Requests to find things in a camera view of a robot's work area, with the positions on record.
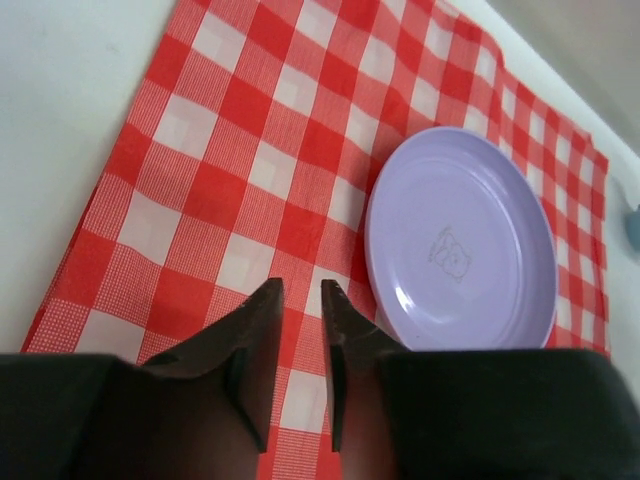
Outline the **purple plastic plate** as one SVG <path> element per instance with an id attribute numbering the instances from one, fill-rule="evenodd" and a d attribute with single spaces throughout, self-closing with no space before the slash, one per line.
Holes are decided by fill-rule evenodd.
<path id="1" fill-rule="evenodd" d="M 554 323 L 554 241 L 516 164 L 470 131 L 404 141 L 378 176 L 365 223 L 380 316 L 407 348 L 543 347 Z"/>

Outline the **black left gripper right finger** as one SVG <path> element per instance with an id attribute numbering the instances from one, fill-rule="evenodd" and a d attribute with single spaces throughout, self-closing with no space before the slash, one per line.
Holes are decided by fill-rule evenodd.
<path id="1" fill-rule="evenodd" d="M 321 284 L 347 479 L 635 479 L 639 411 L 591 350 L 412 352 Z"/>

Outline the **red white checkered cloth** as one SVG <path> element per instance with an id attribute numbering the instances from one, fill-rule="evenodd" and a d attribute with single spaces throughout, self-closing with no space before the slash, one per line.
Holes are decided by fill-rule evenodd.
<path id="1" fill-rule="evenodd" d="M 320 283 L 367 317 L 362 214 L 381 167 L 435 125 L 525 173 L 555 237 L 553 347 L 609 348 L 607 159 L 443 1 L 181 1 L 37 312 L 27 352 L 141 363 L 285 286 L 262 479 L 336 479 Z"/>

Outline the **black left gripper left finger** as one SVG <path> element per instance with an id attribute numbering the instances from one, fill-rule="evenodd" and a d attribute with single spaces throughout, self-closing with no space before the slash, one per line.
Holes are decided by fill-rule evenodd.
<path id="1" fill-rule="evenodd" d="M 108 354 L 1 358 L 5 479 L 253 479 L 267 449 L 283 282 L 134 365 Z"/>

